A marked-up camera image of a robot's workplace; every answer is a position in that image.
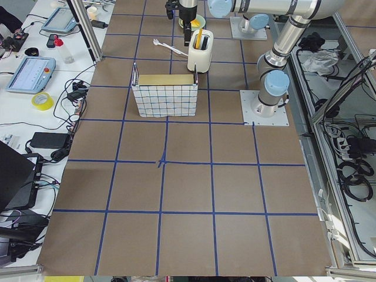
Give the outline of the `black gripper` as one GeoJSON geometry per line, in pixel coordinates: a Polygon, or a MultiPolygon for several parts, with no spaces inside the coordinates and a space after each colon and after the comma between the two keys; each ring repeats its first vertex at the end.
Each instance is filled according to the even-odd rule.
{"type": "Polygon", "coordinates": [[[183,20],[184,45],[189,46],[192,36],[191,21],[196,19],[197,15],[197,1],[168,0],[165,8],[169,19],[173,19],[175,10],[179,11],[179,18],[183,20]]]}

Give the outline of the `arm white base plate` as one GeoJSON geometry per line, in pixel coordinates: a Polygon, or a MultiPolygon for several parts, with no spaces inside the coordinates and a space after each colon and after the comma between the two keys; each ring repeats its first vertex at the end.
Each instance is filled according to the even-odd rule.
{"type": "Polygon", "coordinates": [[[258,90],[240,91],[243,123],[247,126],[289,126],[284,101],[266,106],[259,101],[258,90]]]}
{"type": "Polygon", "coordinates": [[[258,14],[249,19],[244,17],[231,16],[230,27],[233,39],[266,41],[266,26],[268,25],[268,16],[258,14]]]}

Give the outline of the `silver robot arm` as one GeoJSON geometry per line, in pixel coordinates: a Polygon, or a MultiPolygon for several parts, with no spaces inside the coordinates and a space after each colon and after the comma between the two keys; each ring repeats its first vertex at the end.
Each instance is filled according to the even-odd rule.
{"type": "Polygon", "coordinates": [[[344,1],[341,0],[208,1],[207,3],[211,15],[216,18],[224,18],[231,12],[288,16],[272,49],[266,52],[261,62],[257,64],[260,75],[263,75],[266,69],[284,68],[288,55],[310,22],[332,16],[344,5],[344,1]]]}
{"type": "MultiPolygon", "coordinates": [[[[207,1],[209,11],[215,18],[224,18],[230,12],[243,14],[239,23],[241,33],[255,33],[268,24],[268,15],[248,12],[250,1],[207,1]]],[[[169,19],[174,18],[174,11],[179,11],[179,18],[183,22],[184,45],[188,46],[192,37],[192,22],[197,16],[198,1],[167,1],[166,14],[169,19]]]]}

